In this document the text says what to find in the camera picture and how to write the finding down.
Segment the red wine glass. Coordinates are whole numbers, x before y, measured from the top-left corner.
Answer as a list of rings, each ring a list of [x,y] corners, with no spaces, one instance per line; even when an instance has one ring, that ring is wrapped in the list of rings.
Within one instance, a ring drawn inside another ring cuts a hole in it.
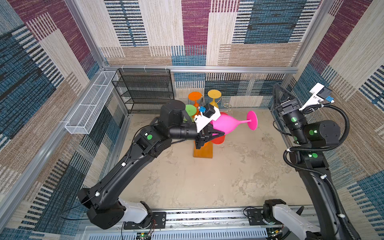
[[[212,140],[212,143],[215,145],[220,145],[225,141],[226,136],[218,137]]]

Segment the pink wine glass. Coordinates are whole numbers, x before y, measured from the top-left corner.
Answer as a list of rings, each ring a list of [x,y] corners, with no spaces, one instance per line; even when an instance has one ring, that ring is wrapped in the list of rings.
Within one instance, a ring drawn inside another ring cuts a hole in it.
[[[234,131],[240,124],[247,124],[250,130],[256,130],[258,127],[258,118],[255,112],[249,111],[247,119],[243,121],[237,120],[229,115],[221,114],[217,120],[212,120],[211,123],[215,130],[224,132],[227,135]]]

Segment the yellow wine glass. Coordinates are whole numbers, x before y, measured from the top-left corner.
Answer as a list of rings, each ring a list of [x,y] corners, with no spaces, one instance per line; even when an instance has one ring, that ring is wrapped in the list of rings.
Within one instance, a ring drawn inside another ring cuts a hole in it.
[[[219,108],[218,103],[221,100],[222,93],[219,90],[209,90],[208,97],[212,99],[210,105]]]

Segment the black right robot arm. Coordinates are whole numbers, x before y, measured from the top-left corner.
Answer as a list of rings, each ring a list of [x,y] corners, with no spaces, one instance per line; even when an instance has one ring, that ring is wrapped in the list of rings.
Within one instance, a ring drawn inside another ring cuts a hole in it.
[[[350,222],[332,182],[325,152],[342,145],[350,131],[350,120],[334,106],[332,91],[317,83],[304,105],[279,84],[273,86],[273,110],[289,129],[296,146],[283,153],[284,162],[299,173],[315,208],[319,226],[314,226],[293,212],[280,199],[266,200],[263,218],[267,224],[282,223],[301,240],[359,240],[361,237]],[[344,119],[345,129],[331,120],[308,123],[306,116],[323,108],[337,111]]]

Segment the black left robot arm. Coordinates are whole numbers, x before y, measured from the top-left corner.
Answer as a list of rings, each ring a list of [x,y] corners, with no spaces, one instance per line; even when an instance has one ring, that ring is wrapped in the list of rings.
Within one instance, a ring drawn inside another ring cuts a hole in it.
[[[210,104],[194,118],[188,115],[181,101],[170,100],[162,105],[160,115],[138,130],[129,150],[111,171],[93,187],[78,191],[90,222],[103,230],[120,221],[135,223],[143,229],[153,224],[153,211],[145,202],[124,202],[119,196],[146,165],[171,145],[193,140],[199,149],[222,137],[225,133],[214,129],[211,123],[220,116],[219,109]]]

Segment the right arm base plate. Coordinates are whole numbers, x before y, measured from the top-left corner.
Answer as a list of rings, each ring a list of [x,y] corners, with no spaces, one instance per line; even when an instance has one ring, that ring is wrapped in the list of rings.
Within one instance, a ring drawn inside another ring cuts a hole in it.
[[[250,226],[283,225],[279,221],[271,221],[271,222],[266,221],[263,216],[263,209],[246,208],[244,209],[243,213],[248,219]]]

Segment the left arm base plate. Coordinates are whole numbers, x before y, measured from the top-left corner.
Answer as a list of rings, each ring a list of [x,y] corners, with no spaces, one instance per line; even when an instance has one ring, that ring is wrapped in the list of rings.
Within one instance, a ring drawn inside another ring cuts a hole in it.
[[[144,220],[144,224],[136,224],[134,222],[124,222],[124,230],[149,230],[155,225],[155,229],[164,229],[166,227],[167,213],[153,212],[149,221]]]

